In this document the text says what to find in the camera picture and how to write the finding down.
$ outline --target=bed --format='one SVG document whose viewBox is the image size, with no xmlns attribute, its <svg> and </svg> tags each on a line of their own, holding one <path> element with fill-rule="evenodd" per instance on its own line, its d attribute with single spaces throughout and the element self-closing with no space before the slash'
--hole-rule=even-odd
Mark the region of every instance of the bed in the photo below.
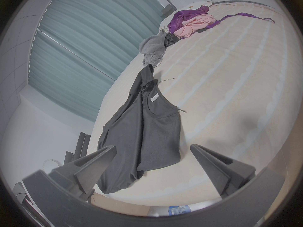
<svg viewBox="0 0 303 227">
<path fill-rule="evenodd" d="M 248 2 L 211 5 L 219 20 L 236 16 L 167 48 L 154 77 L 181 116 L 181 161 L 145 172 L 129 188 L 106 195 L 148 206 L 177 206 L 219 197 L 189 147 L 192 143 L 251 164 L 258 173 L 281 149 L 302 100 L 302 51 L 288 19 L 275 9 Z M 88 152 L 97 150 L 102 128 L 126 101 L 143 68 L 137 55 L 112 85 L 100 107 Z M 102 194 L 95 185 L 95 191 Z"/>
</svg>

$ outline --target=blue label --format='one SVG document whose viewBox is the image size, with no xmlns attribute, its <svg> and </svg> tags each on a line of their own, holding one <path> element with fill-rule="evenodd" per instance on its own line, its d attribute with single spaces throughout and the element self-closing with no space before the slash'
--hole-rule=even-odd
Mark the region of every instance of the blue label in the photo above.
<svg viewBox="0 0 303 227">
<path fill-rule="evenodd" d="M 170 206 L 169 207 L 169 216 L 190 213 L 191 209 L 188 205 L 182 206 Z"/>
</svg>

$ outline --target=white floral pillow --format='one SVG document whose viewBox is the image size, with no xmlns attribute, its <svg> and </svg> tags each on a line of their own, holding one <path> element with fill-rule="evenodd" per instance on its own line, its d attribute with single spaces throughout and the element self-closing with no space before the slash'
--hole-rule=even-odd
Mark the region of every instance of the white floral pillow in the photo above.
<svg viewBox="0 0 303 227">
<path fill-rule="evenodd" d="M 176 12 L 181 11 L 181 10 L 188 10 L 188 9 L 193 9 L 196 10 L 201 6 L 210 6 L 212 4 L 212 0 L 210 1 L 201 1 L 201 2 L 193 2 L 189 5 L 187 5 L 186 7 L 183 7 L 182 9 L 178 9 L 176 11 L 173 11 L 173 13 L 171 15 L 169 15 L 167 18 L 163 19 L 160 26 L 159 26 L 159 31 L 161 31 L 162 29 L 164 29 L 165 32 L 169 32 L 169 29 L 167 27 L 167 25 L 170 23 L 170 21 L 172 20 L 172 17 L 175 15 Z"/>
</svg>

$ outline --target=purple garment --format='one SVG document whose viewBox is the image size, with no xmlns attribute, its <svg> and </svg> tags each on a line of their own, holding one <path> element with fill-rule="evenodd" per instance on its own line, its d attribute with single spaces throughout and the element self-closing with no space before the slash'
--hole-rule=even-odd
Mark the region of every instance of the purple garment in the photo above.
<svg viewBox="0 0 303 227">
<path fill-rule="evenodd" d="M 167 25 L 169 31 L 173 34 L 176 30 L 183 27 L 182 22 L 187 21 L 193 17 L 206 14 L 209 11 L 208 6 L 201 6 L 196 10 L 181 10 L 175 13 L 171 22 Z"/>
<path fill-rule="evenodd" d="M 212 25 L 206 26 L 206 28 L 213 28 L 214 26 L 220 24 L 220 23 L 221 23 L 223 20 L 225 20 L 226 18 L 228 18 L 228 17 L 233 17 L 233 16 L 236 16 L 236 15 L 247 16 L 247 17 L 254 17 L 254 18 L 258 18 L 258 19 L 271 20 L 271 21 L 273 21 L 270 17 L 260 18 L 260 17 L 254 16 L 254 15 L 252 15 L 252 14 L 250 14 L 250 13 L 237 13 L 237 14 L 234 14 L 234 15 L 226 15 L 226 16 L 223 17 L 222 19 L 215 21 Z"/>
</svg>

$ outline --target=clothing tag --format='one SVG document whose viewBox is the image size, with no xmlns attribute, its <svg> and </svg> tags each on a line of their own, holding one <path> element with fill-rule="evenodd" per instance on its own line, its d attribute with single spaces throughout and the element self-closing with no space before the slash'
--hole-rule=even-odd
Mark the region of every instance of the clothing tag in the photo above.
<svg viewBox="0 0 303 227">
<path fill-rule="evenodd" d="M 156 94 L 154 97 L 151 98 L 151 101 L 155 101 L 159 97 L 159 94 Z"/>
</svg>

